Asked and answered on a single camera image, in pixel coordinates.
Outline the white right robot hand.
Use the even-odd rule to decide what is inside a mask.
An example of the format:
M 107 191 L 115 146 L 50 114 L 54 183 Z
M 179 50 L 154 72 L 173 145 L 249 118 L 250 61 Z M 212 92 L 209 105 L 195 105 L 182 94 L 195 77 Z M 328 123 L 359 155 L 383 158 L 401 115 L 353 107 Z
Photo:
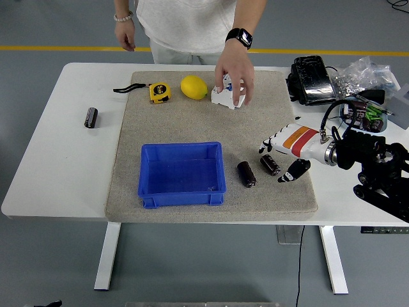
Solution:
M 296 158 L 287 171 L 277 179 L 280 183 L 300 178 L 311 167 L 311 159 L 329 166 L 337 164 L 333 138 L 323 138 L 317 130 L 297 123 L 288 124 L 264 140 L 259 147 L 259 153 L 264 150 L 276 150 Z

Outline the person's left hand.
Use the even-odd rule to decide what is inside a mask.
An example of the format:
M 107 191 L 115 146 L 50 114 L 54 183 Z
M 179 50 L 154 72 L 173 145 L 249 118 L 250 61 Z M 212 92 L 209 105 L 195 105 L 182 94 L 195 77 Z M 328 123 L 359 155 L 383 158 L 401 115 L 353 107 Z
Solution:
M 225 74 L 229 74 L 231 78 L 233 104 L 237 106 L 240 96 L 245 95 L 243 103 L 248 106 L 254 94 L 254 67 L 248 57 L 247 48 L 236 39 L 230 39 L 225 43 L 215 67 L 217 93 L 224 89 Z

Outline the person's right hand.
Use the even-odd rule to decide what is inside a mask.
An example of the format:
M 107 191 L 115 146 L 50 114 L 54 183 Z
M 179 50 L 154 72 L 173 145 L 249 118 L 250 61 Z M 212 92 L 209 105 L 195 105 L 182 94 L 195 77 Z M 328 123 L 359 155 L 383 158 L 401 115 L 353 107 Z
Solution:
M 132 19 L 116 22 L 114 33 L 122 49 L 134 52 L 135 26 Z

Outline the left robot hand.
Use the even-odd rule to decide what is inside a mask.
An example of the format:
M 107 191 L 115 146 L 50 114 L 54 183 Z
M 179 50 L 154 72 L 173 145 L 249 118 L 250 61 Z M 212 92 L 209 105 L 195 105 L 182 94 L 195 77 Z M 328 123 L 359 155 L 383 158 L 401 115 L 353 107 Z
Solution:
M 24 307 L 61 307 L 63 302 L 61 300 L 53 301 L 43 305 L 25 304 Z

